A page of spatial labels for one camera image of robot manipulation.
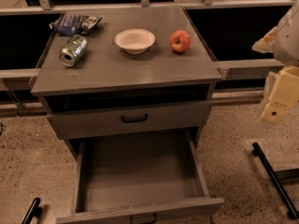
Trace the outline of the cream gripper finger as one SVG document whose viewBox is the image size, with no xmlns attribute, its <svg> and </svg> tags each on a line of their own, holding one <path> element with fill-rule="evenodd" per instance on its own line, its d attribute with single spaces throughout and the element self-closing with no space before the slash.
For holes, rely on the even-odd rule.
<svg viewBox="0 0 299 224">
<path fill-rule="evenodd" d="M 252 49 L 260 53 L 272 53 L 277 27 L 272 28 L 264 37 L 254 43 Z"/>
</svg>

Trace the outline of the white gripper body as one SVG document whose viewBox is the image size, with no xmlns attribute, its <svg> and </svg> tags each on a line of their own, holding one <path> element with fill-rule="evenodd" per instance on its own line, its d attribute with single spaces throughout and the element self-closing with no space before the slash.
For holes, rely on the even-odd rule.
<svg viewBox="0 0 299 224">
<path fill-rule="evenodd" d="M 277 124 L 299 102 L 299 67 L 286 66 L 277 74 L 270 72 L 264 91 L 261 120 Z"/>
</svg>

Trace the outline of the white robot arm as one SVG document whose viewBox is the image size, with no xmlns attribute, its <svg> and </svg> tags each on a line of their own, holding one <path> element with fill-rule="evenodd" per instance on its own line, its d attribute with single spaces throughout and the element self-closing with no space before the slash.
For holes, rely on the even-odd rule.
<svg viewBox="0 0 299 224">
<path fill-rule="evenodd" d="M 284 64 L 278 73 L 268 75 L 261 114 L 263 122 L 277 124 L 299 102 L 299 2 L 252 49 L 272 53 L 275 60 Z"/>
</svg>

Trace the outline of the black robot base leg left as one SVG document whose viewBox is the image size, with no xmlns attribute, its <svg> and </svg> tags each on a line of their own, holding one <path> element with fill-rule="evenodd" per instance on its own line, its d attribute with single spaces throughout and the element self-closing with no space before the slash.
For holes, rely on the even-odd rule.
<svg viewBox="0 0 299 224">
<path fill-rule="evenodd" d="M 40 218 L 42 213 L 42 208 L 39 206 L 40 202 L 41 200 L 38 197 L 34 198 L 21 224 L 31 224 L 34 217 Z"/>
</svg>

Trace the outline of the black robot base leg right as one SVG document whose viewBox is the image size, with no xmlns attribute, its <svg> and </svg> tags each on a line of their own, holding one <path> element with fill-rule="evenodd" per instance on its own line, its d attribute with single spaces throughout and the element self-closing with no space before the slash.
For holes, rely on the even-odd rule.
<svg viewBox="0 0 299 224">
<path fill-rule="evenodd" d="M 292 199 L 290 198 L 287 190 L 284 189 L 282 182 L 285 180 L 291 180 L 299 177 L 299 169 L 288 169 L 288 170 L 279 170 L 275 171 L 271 166 L 270 162 L 266 158 L 265 154 L 263 153 L 262 148 L 258 143 L 253 143 L 253 150 L 252 155 L 258 157 L 267 172 L 268 176 L 270 177 L 272 183 L 274 184 L 281 200 L 284 202 L 288 212 L 287 215 L 289 219 L 298 219 L 299 218 L 299 211 L 295 207 Z"/>
</svg>

